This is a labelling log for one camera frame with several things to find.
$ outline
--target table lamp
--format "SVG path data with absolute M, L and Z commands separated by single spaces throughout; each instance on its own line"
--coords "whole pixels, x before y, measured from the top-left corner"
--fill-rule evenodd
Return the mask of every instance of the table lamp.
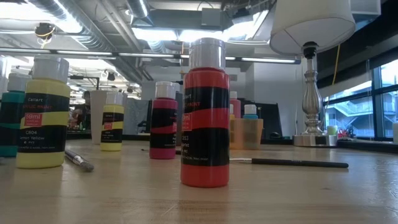
M 278 0 L 270 47 L 281 55 L 304 55 L 306 90 L 303 111 L 307 129 L 293 136 L 295 146 L 335 146 L 337 136 L 319 128 L 322 97 L 317 87 L 317 52 L 351 37 L 355 21 L 349 0 Z

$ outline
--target silver bottle cap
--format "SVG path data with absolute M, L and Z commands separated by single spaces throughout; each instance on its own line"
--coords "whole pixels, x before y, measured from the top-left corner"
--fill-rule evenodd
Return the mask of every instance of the silver bottle cap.
M 225 70 L 225 43 L 216 38 L 201 38 L 191 43 L 189 68 Z

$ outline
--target white bottle cap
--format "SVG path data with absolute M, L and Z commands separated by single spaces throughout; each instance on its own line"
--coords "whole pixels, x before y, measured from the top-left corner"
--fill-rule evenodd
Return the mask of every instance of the white bottle cap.
M 33 79 L 48 78 L 63 83 L 68 81 L 69 62 L 63 58 L 37 55 L 34 59 Z
M 174 90 L 175 90 L 176 92 L 179 92 L 179 91 L 180 91 L 180 84 L 178 84 L 178 83 L 173 83 L 173 86 L 174 86 Z
M 155 97 L 175 100 L 174 84 L 172 82 L 156 82 Z
M 255 105 L 244 105 L 244 114 L 257 114 L 257 107 Z
M 23 91 L 25 92 L 26 83 L 32 79 L 30 75 L 23 75 L 20 73 L 10 73 L 8 75 L 8 91 Z
M 109 91 L 106 93 L 107 105 L 121 105 L 123 106 L 123 93 L 117 91 Z
M 237 91 L 231 91 L 229 93 L 229 98 L 230 99 L 238 99 L 238 92 Z

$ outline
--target pink paint bottle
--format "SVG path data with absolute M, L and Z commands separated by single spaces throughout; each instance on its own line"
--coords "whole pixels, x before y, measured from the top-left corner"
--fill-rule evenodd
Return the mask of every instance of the pink paint bottle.
M 238 92 L 230 91 L 229 93 L 229 102 L 234 105 L 234 115 L 235 118 L 241 117 L 241 101 L 238 100 Z
M 172 82 L 157 82 L 150 124 L 151 159 L 174 159 L 177 133 L 177 101 Z

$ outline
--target red paint bottle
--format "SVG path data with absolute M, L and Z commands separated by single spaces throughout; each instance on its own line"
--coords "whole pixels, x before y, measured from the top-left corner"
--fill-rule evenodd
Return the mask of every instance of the red paint bottle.
M 150 124 L 151 159 L 174 159 L 177 133 L 177 102 L 171 82 L 157 82 Z
M 184 76 L 181 181 L 221 187 L 229 181 L 229 76 L 224 42 L 202 38 L 190 46 Z

